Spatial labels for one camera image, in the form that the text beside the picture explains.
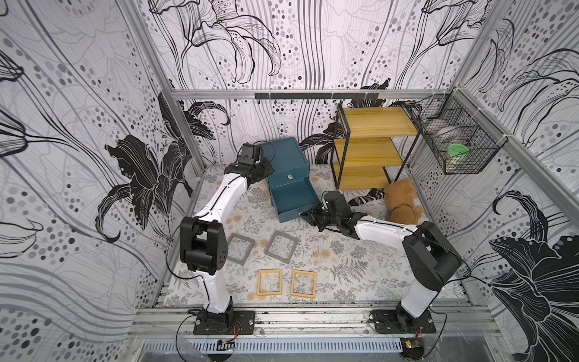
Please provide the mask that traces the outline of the teal drawer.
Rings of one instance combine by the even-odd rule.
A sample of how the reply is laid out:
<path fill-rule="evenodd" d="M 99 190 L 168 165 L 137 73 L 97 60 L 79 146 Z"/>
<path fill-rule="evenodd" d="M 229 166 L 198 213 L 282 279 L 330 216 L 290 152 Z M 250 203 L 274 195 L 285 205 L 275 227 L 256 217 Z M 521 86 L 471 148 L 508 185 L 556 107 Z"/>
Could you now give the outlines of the teal drawer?
<path fill-rule="evenodd" d="M 269 191 L 271 203 L 277 211 L 280 223 L 300 218 L 301 213 L 308 211 L 319 202 L 318 195 L 308 177 L 285 185 L 270 187 Z"/>
<path fill-rule="evenodd" d="M 274 168 L 274 173 L 268 177 L 268 186 L 278 187 L 309 177 L 310 167 L 303 164 L 293 168 L 283 169 L 281 166 Z"/>

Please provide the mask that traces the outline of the teal drawer cabinet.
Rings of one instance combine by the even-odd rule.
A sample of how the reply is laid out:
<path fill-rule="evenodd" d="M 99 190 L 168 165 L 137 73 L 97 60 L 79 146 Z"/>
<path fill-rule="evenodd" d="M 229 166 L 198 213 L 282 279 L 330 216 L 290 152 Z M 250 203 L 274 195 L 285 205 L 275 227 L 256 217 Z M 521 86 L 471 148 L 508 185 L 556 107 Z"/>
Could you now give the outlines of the teal drawer cabinet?
<path fill-rule="evenodd" d="M 283 169 L 293 168 L 303 164 L 310 167 L 300 145 L 293 137 L 260 143 L 259 146 L 262 148 L 263 156 L 270 160 L 273 169 L 278 166 Z"/>

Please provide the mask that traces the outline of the teal top drawer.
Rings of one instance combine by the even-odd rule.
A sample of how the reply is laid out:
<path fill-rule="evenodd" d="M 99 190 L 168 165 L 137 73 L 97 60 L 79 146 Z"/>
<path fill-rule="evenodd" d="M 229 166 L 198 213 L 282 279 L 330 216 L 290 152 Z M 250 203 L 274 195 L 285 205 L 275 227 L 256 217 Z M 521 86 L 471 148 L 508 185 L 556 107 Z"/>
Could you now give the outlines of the teal top drawer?
<path fill-rule="evenodd" d="M 293 168 L 283 169 L 281 166 L 274 168 L 274 173 L 268 177 L 268 186 L 278 187 L 309 177 L 310 167 L 303 164 Z"/>

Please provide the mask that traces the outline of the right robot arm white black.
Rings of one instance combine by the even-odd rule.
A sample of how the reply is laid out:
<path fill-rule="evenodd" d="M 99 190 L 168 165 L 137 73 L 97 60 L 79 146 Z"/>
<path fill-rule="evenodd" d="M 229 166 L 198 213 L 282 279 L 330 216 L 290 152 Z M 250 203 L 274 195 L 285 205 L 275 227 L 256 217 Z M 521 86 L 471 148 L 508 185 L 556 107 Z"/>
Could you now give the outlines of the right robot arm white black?
<path fill-rule="evenodd" d="M 354 212 L 339 191 L 331 191 L 300 217 L 319 232 L 332 230 L 356 240 L 403 250 L 414 281 L 397 305 L 400 319 L 415 321 L 428 310 L 463 259 L 431 222 L 405 225 Z"/>

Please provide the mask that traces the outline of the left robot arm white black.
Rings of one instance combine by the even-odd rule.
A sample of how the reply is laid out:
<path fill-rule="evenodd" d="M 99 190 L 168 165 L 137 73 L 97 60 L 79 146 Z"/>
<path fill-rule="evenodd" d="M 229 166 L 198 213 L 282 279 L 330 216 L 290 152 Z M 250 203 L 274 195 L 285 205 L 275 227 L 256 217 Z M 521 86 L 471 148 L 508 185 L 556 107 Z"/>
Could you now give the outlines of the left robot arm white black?
<path fill-rule="evenodd" d="M 223 179 L 209 202 L 193 217 L 179 225 L 179 259 L 199 280 L 209 318 L 232 322 L 232 296 L 221 273 L 229 243 L 224 222 L 251 185 L 273 174 L 271 161 L 258 144 L 245 143 L 234 162 L 226 167 Z"/>

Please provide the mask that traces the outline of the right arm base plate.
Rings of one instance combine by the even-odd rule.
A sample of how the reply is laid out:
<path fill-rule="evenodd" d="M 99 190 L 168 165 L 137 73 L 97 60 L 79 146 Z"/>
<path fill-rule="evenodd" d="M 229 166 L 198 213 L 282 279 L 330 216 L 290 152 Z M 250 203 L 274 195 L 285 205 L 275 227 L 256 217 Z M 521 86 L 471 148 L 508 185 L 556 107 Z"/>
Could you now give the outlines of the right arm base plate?
<path fill-rule="evenodd" d="M 374 309 L 369 313 L 369 322 L 378 334 L 430 334 L 437 329 L 431 313 L 427 310 L 415 318 L 403 309 Z"/>

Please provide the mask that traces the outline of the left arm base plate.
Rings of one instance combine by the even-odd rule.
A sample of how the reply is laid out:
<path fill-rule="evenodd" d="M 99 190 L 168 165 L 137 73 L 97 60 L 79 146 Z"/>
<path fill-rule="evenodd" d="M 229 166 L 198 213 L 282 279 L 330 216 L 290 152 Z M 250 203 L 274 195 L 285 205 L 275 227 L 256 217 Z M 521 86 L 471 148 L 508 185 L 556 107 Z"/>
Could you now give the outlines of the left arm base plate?
<path fill-rule="evenodd" d="M 195 322 L 194 335 L 253 335 L 256 312 L 253 310 L 228 310 L 221 314 L 202 311 Z"/>

